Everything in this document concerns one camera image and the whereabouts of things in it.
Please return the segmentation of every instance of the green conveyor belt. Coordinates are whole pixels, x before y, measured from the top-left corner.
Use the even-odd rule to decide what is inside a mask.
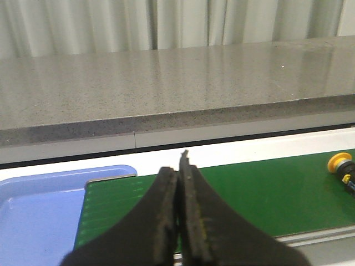
[[[355,149],[347,152],[355,155]],[[236,212],[268,234],[283,236],[355,223],[355,199],[327,171],[326,164],[336,153],[200,170]],[[88,184],[75,247],[100,235],[125,216],[154,178],[151,175]]]

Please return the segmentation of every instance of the gray countertop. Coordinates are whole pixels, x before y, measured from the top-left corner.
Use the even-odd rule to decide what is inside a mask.
[[[354,82],[355,37],[0,60],[0,149],[349,112]]]

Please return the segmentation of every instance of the rubber gripper pad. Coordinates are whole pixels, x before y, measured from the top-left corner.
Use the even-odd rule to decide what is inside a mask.
[[[207,257],[203,257],[205,254],[200,252],[201,258],[194,258],[193,254],[183,254],[183,256],[190,258],[184,261],[184,266],[310,266],[310,263],[299,251],[276,241],[238,215],[210,187],[199,169],[196,166],[190,167],[192,176],[188,178],[185,175],[182,178],[185,179],[185,189],[187,188],[186,182],[191,182],[195,191],[185,191],[185,193],[190,193],[190,196],[192,193],[195,196],[199,213],[198,222],[201,224],[205,248],[208,248],[209,254]],[[186,205],[182,211],[186,212],[188,208],[189,206]],[[187,235],[191,232],[188,225],[195,222],[187,218],[184,224],[187,225],[185,228]]]
[[[173,265],[178,174],[162,167],[143,198],[116,225],[69,253],[61,266]]]

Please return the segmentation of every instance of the blue plastic tray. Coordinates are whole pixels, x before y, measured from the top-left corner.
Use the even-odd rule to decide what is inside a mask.
[[[107,166],[0,182],[0,266],[54,266],[74,247],[87,180],[136,174]]]

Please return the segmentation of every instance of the white curtain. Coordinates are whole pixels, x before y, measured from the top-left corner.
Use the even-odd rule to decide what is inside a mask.
[[[335,36],[342,10],[342,0],[0,0],[0,59]]]

